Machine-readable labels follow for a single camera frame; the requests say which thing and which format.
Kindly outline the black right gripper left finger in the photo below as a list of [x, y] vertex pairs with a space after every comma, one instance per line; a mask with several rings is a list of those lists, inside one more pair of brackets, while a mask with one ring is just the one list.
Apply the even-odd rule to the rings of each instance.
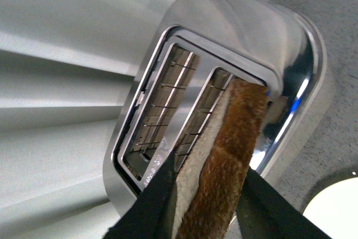
[[171, 238], [176, 201], [175, 154], [171, 153], [134, 205], [104, 238]]

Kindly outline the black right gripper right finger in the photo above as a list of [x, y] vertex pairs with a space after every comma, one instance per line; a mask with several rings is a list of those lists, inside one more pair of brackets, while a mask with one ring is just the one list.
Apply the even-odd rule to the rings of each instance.
[[241, 238], [329, 238], [251, 168], [236, 214]]

